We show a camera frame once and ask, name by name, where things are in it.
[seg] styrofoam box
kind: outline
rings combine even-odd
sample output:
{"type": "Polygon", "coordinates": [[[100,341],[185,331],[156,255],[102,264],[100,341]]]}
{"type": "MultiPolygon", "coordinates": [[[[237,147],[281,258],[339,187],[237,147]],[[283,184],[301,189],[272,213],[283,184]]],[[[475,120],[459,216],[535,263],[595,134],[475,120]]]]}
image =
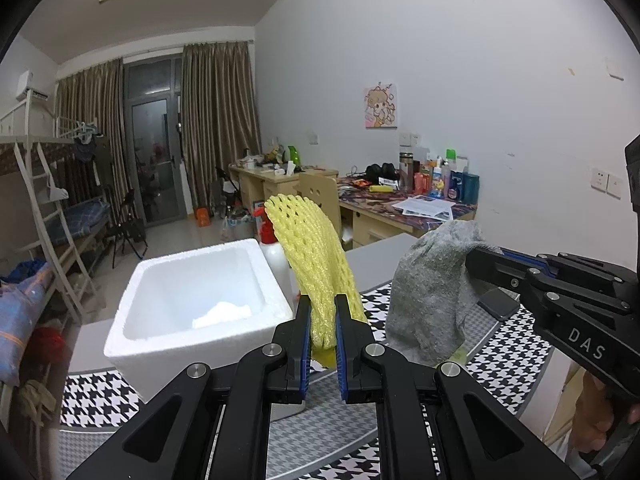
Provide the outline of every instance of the styrofoam box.
{"type": "Polygon", "coordinates": [[[148,402],[190,364],[238,362],[271,342],[276,325],[292,318],[258,242],[240,240],[140,262],[104,355],[148,402]],[[248,305],[251,316],[191,327],[220,301],[248,305]]]}

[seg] glass door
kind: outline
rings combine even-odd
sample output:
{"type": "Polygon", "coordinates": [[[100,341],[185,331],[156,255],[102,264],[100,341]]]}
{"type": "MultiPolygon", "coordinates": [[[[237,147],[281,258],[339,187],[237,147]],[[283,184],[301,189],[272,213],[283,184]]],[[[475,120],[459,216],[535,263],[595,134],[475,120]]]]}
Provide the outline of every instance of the glass door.
{"type": "Polygon", "coordinates": [[[125,67],[125,131],[138,212],[147,225],[186,216],[180,179],[176,58],[125,67]]]}

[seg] ceiling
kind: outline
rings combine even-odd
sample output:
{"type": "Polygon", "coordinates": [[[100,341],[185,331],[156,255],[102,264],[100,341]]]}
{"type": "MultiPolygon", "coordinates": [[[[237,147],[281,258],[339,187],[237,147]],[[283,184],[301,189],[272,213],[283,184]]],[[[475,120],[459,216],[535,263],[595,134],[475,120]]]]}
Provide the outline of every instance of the ceiling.
{"type": "Polygon", "coordinates": [[[255,25],[276,0],[42,0],[20,33],[57,63],[104,46],[222,25],[255,25]]]}

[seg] anime girl painting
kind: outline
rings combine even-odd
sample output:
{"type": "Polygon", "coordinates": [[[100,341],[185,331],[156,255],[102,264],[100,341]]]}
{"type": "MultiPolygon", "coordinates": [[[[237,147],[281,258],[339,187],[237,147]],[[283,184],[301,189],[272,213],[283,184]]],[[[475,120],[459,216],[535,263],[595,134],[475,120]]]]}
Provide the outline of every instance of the anime girl painting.
{"type": "Polygon", "coordinates": [[[378,83],[364,92],[366,128],[397,128],[396,85],[378,83]]]}

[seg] yellow foam net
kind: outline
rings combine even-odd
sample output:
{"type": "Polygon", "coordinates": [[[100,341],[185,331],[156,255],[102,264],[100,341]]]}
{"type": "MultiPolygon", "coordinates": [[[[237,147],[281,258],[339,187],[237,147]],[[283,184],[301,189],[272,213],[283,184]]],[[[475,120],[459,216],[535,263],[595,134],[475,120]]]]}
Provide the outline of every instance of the yellow foam net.
{"type": "Polygon", "coordinates": [[[272,196],[264,209],[300,293],[311,299],[312,357],[335,368],[335,295],[346,294],[351,317],[368,322],[335,228],[314,202],[301,196],[272,196]]]}

